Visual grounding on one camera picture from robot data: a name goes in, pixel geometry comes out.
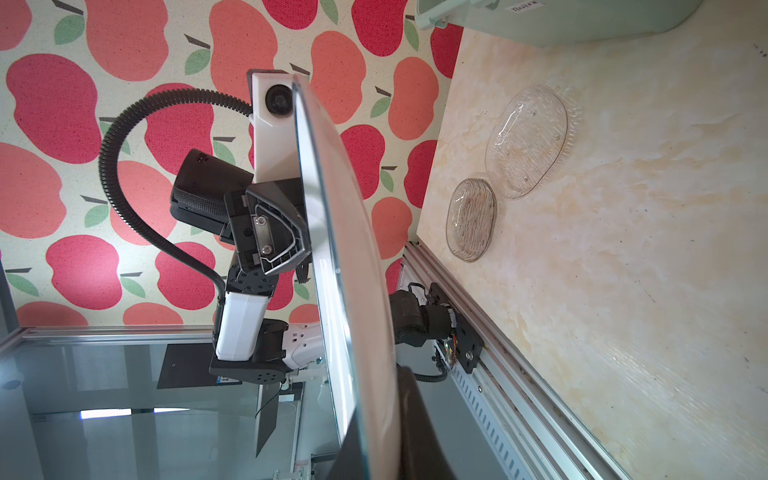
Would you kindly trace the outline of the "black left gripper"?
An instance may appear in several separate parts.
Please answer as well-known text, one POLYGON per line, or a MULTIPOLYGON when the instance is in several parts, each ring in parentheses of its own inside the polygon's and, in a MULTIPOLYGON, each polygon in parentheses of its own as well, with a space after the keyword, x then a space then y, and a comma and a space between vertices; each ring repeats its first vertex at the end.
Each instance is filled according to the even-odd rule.
POLYGON ((200 150, 186 155, 174 181, 171 215, 235 247, 230 272, 217 290, 273 292, 291 271, 308 282, 311 263, 304 191, 300 179, 255 183, 253 175, 200 150))

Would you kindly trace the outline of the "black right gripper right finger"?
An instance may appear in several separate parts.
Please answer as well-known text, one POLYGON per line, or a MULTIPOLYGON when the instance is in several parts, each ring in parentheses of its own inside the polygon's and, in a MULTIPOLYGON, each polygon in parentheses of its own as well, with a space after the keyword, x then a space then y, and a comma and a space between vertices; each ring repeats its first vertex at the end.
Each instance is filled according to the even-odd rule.
POLYGON ((397 368, 400 408, 401 454, 400 479, 455 479, 429 419, 415 374, 406 367, 397 368))

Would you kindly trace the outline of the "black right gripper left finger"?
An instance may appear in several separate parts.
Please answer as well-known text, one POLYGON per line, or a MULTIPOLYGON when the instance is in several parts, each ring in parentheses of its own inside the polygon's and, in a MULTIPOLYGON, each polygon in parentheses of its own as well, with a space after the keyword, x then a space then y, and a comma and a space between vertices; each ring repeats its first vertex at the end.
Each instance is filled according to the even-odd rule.
POLYGON ((367 464, 362 452, 361 434, 356 419, 351 419, 342 445, 326 480, 367 479, 367 464))

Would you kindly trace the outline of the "white plate black flower outline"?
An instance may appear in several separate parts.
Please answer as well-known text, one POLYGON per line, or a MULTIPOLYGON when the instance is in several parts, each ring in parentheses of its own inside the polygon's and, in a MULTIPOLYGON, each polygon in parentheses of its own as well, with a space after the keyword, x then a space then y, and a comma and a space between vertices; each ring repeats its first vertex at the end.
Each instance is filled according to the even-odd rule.
POLYGON ((293 78, 307 225, 332 405, 341 441, 358 445, 353 479, 395 479, 400 418, 384 272, 369 214, 329 114, 293 78))

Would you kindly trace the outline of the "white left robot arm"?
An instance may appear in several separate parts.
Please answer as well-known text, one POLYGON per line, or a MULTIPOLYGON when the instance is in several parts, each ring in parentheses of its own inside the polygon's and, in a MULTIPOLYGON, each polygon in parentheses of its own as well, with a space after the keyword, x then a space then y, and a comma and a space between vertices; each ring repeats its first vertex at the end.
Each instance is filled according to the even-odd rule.
POLYGON ((125 109, 107 130, 99 153, 104 194, 118 216, 140 237, 211 280, 217 290, 209 371, 239 381, 271 385, 303 368, 300 350, 309 336, 290 333, 286 323, 268 319, 266 305, 278 277, 293 272, 308 279, 312 255, 304 198, 307 187, 296 177, 253 183, 249 174, 215 156, 192 149, 171 194, 177 220, 216 234, 235 247, 225 278, 155 231, 130 205, 118 175, 119 152, 130 132, 147 117, 177 105, 220 106, 243 115, 252 106, 231 95, 206 89, 172 89, 146 96, 125 109))

